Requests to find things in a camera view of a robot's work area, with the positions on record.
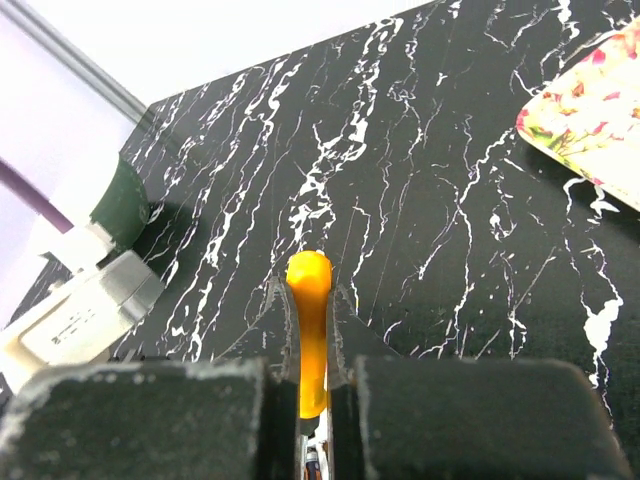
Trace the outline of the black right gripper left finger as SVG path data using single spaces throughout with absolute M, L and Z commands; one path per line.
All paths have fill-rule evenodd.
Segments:
M 36 374 L 1 419 L 5 479 L 296 479 L 293 299 L 272 278 L 256 321 L 213 361 Z

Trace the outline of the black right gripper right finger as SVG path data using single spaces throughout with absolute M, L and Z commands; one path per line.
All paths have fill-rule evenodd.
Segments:
M 344 288 L 327 313 L 335 479 L 630 479 L 598 395 L 555 359 L 404 358 Z

